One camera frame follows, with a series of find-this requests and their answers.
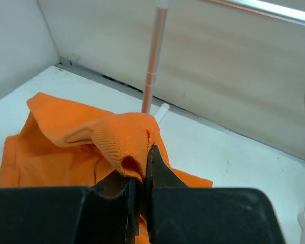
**white surface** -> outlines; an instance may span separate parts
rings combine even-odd
[[[37,92],[114,113],[141,110],[136,97],[52,66],[0,100],[0,163],[5,138],[20,132],[29,113],[26,101]],[[157,109],[152,105],[152,114]],[[297,215],[305,206],[305,162],[187,112],[174,111],[171,107],[160,125],[171,165],[211,179],[215,187],[261,189],[274,205],[287,243],[299,243]]]
[[[37,1],[0,0],[0,98],[58,60]]]
[[[155,1],[39,3],[61,56],[144,89]],[[158,71],[156,97],[305,159],[304,26],[174,0]]]

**white floor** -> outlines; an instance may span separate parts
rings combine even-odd
[[[26,101],[37,92],[89,104],[114,113],[140,111],[140,93],[117,89],[49,67],[0,100],[0,163],[4,140],[23,127]],[[214,181],[215,187],[254,187],[271,199],[289,244],[300,241],[297,221],[305,204],[305,162],[222,127],[171,107],[161,123],[161,134],[174,168]]]

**orange towel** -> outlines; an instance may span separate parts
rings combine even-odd
[[[142,182],[153,145],[170,167],[158,124],[149,114],[114,114],[43,93],[27,104],[24,128],[5,142],[0,187],[92,186],[115,169]],[[212,181],[172,170],[191,187],[212,186]],[[140,232],[145,230],[141,221]],[[148,243],[147,237],[136,242]]]

